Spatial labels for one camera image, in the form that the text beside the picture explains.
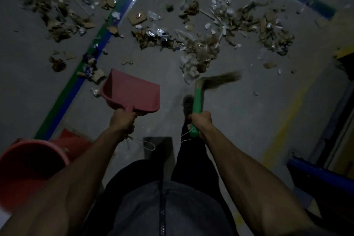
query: pink dustpan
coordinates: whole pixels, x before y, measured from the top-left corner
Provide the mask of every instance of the pink dustpan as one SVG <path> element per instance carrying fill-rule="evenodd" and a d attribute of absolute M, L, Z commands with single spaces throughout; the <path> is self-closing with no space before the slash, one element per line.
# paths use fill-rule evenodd
<path fill-rule="evenodd" d="M 107 104 L 127 112 L 156 112 L 160 108 L 160 85 L 112 69 L 100 89 Z"/>

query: hand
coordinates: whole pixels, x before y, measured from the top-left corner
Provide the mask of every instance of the hand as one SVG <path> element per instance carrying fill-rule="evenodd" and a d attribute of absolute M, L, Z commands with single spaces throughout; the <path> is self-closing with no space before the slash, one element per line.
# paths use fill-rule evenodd
<path fill-rule="evenodd" d="M 125 112 L 123 109 L 114 111 L 112 118 L 109 122 L 109 128 L 113 131 L 122 133 L 124 138 L 134 131 L 134 121 L 137 117 L 135 112 Z"/>
<path fill-rule="evenodd" d="M 209 111 L 203 111 L 200 114 L 192 113 L 188 116 L 188 119 L 192 121 L 193 125 L 199 131 L 200 138 L 204 140 L 203 132 L 213 127 L 211 113 Z"/>

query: black pants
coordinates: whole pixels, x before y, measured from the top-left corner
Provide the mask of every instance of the black pants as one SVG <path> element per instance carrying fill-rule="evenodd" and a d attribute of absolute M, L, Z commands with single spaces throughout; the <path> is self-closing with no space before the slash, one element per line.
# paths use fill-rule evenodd
<path fill-rule="evenodd" d="M 182 135 L 187 132 L 187 125 L 184 124 Z M 238 235 L 231 211 L 221 195 L 219 176 L 206 153 L 204 141 L 191 138 L 187 133 L 182 136 L 181 142 L 171 180 L 195 188 L 217 200 L 235 235 Z M 138 187 L 162 179 L 163 167 L 145 159 L 135 161 L 120 170 L 107 184 L 104 193 L 92 208 L 82 227 L 82 235 L 107 235 L 113 229 L 115 215 L 123 196 Z"/>

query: floor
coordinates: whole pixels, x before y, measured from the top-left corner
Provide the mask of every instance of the floor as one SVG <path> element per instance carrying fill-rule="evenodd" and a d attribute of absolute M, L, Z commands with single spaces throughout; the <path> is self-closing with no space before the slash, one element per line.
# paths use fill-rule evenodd
<path fill-rule="evenodd" d="M 232 7 L 245 6 L 250 0 L 232 0 Z M 354 4 L 354 0 L 322 0 L 337 10 Z M 48 57 L 56 50 L 71 51 L 78 57 L 87 50 L 98 28 L 91 29 L 83 37 L 75 36 L 57 44 L 45 40 L 47 30 L 37 14 L 21 10 L 18 0 L 1 0 L 0 22 L 3 32 L 1 79 L 1 138 L 2 153 L 18 137 L 32 138 L 42 124 L 47 113 L 56 101 L 75 70 L 79 59 L 67 62 L 67 69 L 60 73 L 51 70 Z M 178 10 L 167 13 L 166 2 L 178 0 L 137 0 L 132 10 L 153 10 L 162 16 L 156 24 L 167 28 L 172 34 L 175 29 L 184 30 L 178 17 Z M 198 0 L 200 8 L 207 10 L 211 0 Z M 213 123 L 238 148 L 262 162 L 274 171 L 290 188 L 292 181 L 284 166 L 291 149 L 307 158 L 316 145 L 338 100 L 343 95 L 348 80 L 346 74 L 335 67 L 333 53 L 339 46 L 352 43 L 354 21 L 351 8 L 344 10 L 341 17 L 335 17 L 325 29 L 319 29 L 315 20 L 320 16 L 305 8 L 301 14 L 296 10 L 303 8 L 294 0 L 273 0 L 272 7 L 285 5 L 286 12 L 279 13 L 284 27 L 295 35 L 294 44 L 287 56 L 264 51 L 257 43 L 257 36 L 244 38 L 240 33 L 235 40 L 242 46 L 236 50 L 226 41 L 221 41 L 220 53 L 205 76 L 239 70 L 242 80 L 221 86 L 205 93 L 204 109 L 212 113 Z M 261 16 L 266 8 L 257 8 L 254 15 Z M 95 11 L 94 21 L 103 23 L 103 11 Z M 191 18 L 196 32 L 207 33 L 204 25 L 212 22 L 203 14 Z M 183 125 L 182 99 L 192 94 L 194 85 L 187 85 L 179 68 L 181 52 L 168 49 L 160 51 L 157 47 L 140 50 L 138 43 L 130 34 L 134 27 L 127 19 L 121 22 L 120 33 L 125 38 L 112 37 L 102 55 L 98 67 L 108 73 L 116 68 L 125 73 L 160 84 L 161 108 L 156 113 L 139 117 L 133 136 L 171 137 L 173 153 L 176 158 L 180 147 L 181 127 Z M 121 64 L 122 58 L 130 58 L 132 65 Z M 263 63 L 275 61 L 278 69 L 266 70 Z M 97 86 L 86 81 L 64 116 L 56 131 L 69 127 L 95 139 L 109 123 L 113 110 L 104 99 L 96 98 L 90 88 Z M 107 184 L 114 174 L 137 159 L 144 158 L 144 149 L 122 142 L 115 151 L 115 157 L 107 169 L 103 184 Z M 251 235 L 247 226 L 237 214 L 222 181 L 222 193 L 235 215 L 241 235 Z"/>

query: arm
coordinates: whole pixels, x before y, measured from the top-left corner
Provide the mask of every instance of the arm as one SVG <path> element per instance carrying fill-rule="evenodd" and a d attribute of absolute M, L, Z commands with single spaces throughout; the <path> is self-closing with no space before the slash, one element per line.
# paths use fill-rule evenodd
<path fill-rule="evenodd" d="M 239 150 L 212 125 L 208 111 L 190 115 L 220 176 L 254 235 L 287 235 L 314 226 L 292 192 L 272 172 Z"/>
<path fill-rule="evenodd" d="M 93 203 L 117 144 L 134 131 L 135 113 L 114 112 L 110 126 L 76 161 L 53 176 L 15 212 L 0 236 L 64 236 L 76 233 Z"/>

